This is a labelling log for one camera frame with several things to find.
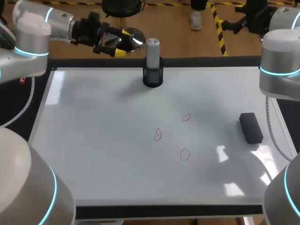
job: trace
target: metal base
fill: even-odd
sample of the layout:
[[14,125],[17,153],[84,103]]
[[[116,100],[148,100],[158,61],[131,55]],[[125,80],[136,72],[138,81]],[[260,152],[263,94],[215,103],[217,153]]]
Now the metal base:
[[128,27],[125,29],[125,31],[132,35],[130,41],[123,40],[116,36],[108,36],[106,38],[105,46],[110,48],[118,48],[126,51],[127,53],[134,52],[143,47],[146,38],[140,30]]

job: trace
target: person's foot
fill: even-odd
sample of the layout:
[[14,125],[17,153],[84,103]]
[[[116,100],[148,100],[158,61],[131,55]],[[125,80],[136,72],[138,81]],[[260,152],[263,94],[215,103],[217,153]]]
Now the person's foot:
[[191,28],[192,30],[201,30],[202,28],[202,21],[201,21],[201,14],[199,11],[192,10],[190,16],[191,20]]

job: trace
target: cable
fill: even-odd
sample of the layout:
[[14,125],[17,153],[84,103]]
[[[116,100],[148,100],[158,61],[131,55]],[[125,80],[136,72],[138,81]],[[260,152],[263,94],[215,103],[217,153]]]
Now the cable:
[[12,118],[9,122],[1,125],[0,128],[7,127],[8,125],[10,125],[13,122],[15,122],[20,116],[22,116],[24,114],[24,112],[28,109],[28,107],[29,107],[29,105],[30,105],[30,103],[32,101],[33,94],[34,94],[34,87],[35,87],[35,78],[32,77],[31,78],[31,91],[30,91],[30,95],[29,95],[29,98],[28,98],[28,101],[27,101],[26,105],[24,106],[24,108],[14,118]]
[[68,44],[71,43],[71,40],[68,40],[68,39],[64,39],[64,38],[60,38],[60,37],[52,37],[50,38],[51,41],[62,41],[62,42],[66,42]]
[[268,123],[268,129],[271,136],[271,139],[273,141],[273,144],[275,145],[275,148],[277,151],[282,155],[283,158],[285,158],[287,161],[291,162],[292,159],[290,159],[278,146],[276,143],[275,137],[273,135],[272,127],[271,127],[271,121],[270,121],[270,113],[269,113],[269,97],[266,96],[266,114],[267,114],[267,123]]

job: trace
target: yellow black caution tape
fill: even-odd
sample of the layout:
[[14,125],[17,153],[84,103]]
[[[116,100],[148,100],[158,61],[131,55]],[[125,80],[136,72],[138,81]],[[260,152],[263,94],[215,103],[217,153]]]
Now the yellow black caution tape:
[[[15,4],[17,1],[7,1],[8,4]],[[44,5],[80,5],[80,6],[101,6],[101,2],[79,2],[79,1],[36,1]],[[268,2],[271,5],[293,5],[292,2]],[[245,2],[209,2],[208,5],[243,5]],[[190,6],[189,3],[146,3],[147,6]]]
[[211,12],[212,12],[212,15],[214,17],[215,24],[216,24],[217,36],[219,38],[219,45],[220,45],[222,55],[223,56],[228,56],[226,48],[225,48],[225,43],[224,43],[224,38],[223,38],[223,33],[222,33],[222,27],[221,27],[221,24],[219,22],[218,15],[217,15],[216,5],[210,5],[210,8],[211,8]]

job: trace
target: whiteboard eraser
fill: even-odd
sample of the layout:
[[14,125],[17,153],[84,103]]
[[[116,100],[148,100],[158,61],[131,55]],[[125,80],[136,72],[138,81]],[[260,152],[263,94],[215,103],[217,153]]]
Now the whiteboard eraser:
[[242,113],[240,115],[240,124],[248,144],[262,143],[263,134],[258,125],[254,112]]

